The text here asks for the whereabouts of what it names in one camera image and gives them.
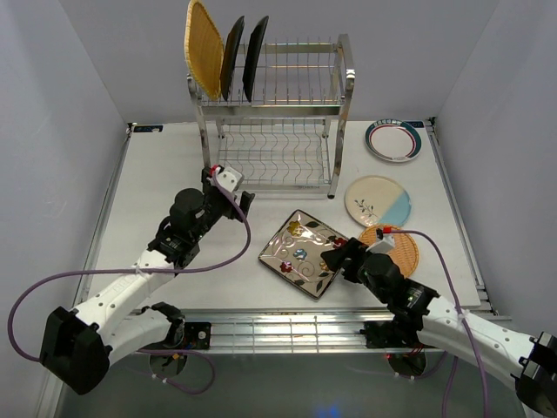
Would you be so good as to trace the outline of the beige floral square plate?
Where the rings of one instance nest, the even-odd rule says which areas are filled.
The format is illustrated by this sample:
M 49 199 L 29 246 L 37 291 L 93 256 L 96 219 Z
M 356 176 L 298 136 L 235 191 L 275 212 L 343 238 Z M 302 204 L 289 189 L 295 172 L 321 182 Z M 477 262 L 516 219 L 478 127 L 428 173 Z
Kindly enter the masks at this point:
M 298 209 L 272 236 L 258 260 L 287 283 L 318 300 L 335 277 L 321 253 L 342 247 L 347 241 L 345 235 Z

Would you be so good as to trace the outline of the square woven bamboo plate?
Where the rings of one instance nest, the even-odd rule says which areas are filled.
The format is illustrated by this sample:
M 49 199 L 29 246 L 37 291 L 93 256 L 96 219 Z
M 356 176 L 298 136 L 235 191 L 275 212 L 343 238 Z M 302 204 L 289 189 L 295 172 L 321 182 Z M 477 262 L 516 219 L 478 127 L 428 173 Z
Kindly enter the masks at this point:
M 201 1 L 190 1 L 185 22 L 185 60 L 192 78 L 210 100 L 221 95 L 224 43 Z

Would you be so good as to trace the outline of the black floral square plate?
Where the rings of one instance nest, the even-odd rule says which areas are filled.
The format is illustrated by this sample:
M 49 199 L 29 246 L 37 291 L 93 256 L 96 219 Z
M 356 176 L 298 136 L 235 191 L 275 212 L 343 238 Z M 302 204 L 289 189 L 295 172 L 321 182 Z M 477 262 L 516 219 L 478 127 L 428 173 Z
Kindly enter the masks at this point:
M 248 49 L 245 54 L 245 68 L 243 72 L 243 88 L 244 94 L 247 101 L 250 103 L 253 97 L 253 89 L 255 83 L 255 77 L 258 68 L 258 60 L 261 52 L 261 48 L 265 39 L 265 32 L 267 24 L 269 22 L 269 17 L 262 17 L 256 26 L 254 27 L 248 44 Z
M 232 26 L 228 33 L 225 51 L 223 56 L 223 63 L 220 73 L 220 87 L 221 94 L 224 101 L 227 101 L 231 92 L 233 73 L 236 65 L 236 58 L 238 55 L 238 48 L 240 40 L 245 27 L 245 17 L 241 16 Z

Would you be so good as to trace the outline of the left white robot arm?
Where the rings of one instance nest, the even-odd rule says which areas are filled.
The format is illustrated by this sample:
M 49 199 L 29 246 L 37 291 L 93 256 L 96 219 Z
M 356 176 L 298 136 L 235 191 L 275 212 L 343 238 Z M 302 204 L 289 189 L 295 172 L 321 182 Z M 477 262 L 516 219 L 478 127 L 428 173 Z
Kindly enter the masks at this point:
M 165 302 L 133 310 L 176 276 L 188 273 L 200 240 L 221 218 L 246 221 L 253 194 L 235 192 L 244 176 L 222 165 L 205 168 L 203 188 L 180 191 L 133 267 L 114 271 L 104 289 L 70 310 L 48 317 L 40 363 L 77 394 L 87 394 L 109 368 L 144 347 L 160 346 L 165 355 L 185 347 L 185 317 Z

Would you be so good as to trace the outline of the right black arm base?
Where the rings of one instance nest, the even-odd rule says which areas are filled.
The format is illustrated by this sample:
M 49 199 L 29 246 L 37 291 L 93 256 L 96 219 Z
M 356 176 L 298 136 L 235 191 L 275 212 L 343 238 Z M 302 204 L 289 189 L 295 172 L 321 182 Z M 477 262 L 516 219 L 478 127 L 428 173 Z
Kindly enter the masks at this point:
M 414 348 L 419 344 L 416 333 L 395 320 L 370 320 L 363 323 L 359 333 L 367 348 Z

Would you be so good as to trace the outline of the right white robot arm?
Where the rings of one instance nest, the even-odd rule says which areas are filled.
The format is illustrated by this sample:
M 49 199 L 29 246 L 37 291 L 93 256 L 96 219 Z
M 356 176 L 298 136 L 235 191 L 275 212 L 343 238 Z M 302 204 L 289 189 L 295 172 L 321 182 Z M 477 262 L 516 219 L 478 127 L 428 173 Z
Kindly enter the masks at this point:
M 389 321 L 365 323 L 367 345 L 442 349 L 512 388 L 523 405 L 554 417 L 555 336 L 516 332 L 465 311 L 455 298 L 405 277 L 387 253 L 391 248 L 391 235 L 381 235 L 372 246 L 351 238 L 321 254 L 330 271 L 366 287 L 393 314 Z

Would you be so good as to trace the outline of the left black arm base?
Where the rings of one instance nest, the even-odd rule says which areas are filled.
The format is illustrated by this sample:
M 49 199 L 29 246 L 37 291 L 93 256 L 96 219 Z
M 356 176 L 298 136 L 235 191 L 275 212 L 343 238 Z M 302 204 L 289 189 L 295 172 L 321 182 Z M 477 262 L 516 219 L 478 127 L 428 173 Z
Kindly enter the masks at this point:
M 211 346 L 210 322 L 182 322 L 172 325 L 163 342 L 166 348 L 206 350 Z

